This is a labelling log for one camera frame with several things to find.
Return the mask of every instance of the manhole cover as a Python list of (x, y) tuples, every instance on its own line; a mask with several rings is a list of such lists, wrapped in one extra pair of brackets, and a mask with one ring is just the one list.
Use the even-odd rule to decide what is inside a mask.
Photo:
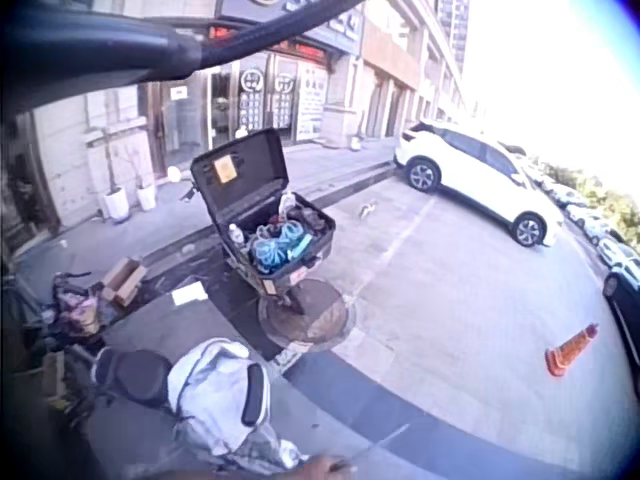
[(315, 279), (304, 279), (294, 288), (304, 315), (283, 306), (276, 297), (262, 296), (258, 302), (258, 318), (273, 342), (317, 352), (333, 348), (349, 335), (354, 315), (338, 290)]

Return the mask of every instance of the sky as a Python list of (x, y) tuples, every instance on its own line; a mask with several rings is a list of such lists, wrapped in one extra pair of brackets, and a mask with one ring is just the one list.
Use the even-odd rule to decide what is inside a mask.
[(640, 203), (640, 33), (609, 0), (471, 0), (464, 83), (485, 128)]

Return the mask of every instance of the car wheel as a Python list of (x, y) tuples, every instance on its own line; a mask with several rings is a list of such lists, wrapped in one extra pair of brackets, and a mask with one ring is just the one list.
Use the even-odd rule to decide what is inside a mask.
[(610, 275), (604, 280), (604, 285), (602, 286), (602, 294), (605, 297), (610, 298), (616, 292), (617, 288), (618, 288), (618, 278), (613, 275)]
[(524, 214), (513, 222), (513, 238), (523, 247), (533, 247), (540, 243), (544, 236), (542, 220), (531, 213)]
[(407, 169), (407, 181), (416, 190), (430, 192), (440, 183), (440, 169), (431, 160), (415, 160)]

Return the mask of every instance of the open delivery box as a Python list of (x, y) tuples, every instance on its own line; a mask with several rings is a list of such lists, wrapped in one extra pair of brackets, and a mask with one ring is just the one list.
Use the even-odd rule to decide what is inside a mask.
[(250, 248), (239, 247), (229, 235), (237, 225), (245, 239), (278, 215), (283, 192), (289, 185), (280, 137), (274, 129), (261, 130), (229, 142), (195, 158), (191, 173), (220, 234), (229, 263), (261, 295), (285, 296), (307, 272), (327, 258), (336, 229), (335, 221), (301, 195), (294, 193), (300, 208), (312, 209), (324, 221), (321, 232), (298, 258), (275, 271), (256, 267)]

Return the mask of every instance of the traffic cone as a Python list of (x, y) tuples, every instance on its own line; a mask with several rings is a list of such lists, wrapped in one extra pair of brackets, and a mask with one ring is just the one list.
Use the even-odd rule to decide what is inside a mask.
[(571, 337), (565, 343), (553, 350), (544, 352), (544, 359), (547, 362), (547, 369), (554, 377), (561, 377), (567, 368), (573, 363), (580, 352), (582, 352), (592, 338), (598, 334), (598, 324), (592, 323), (577, 335)]

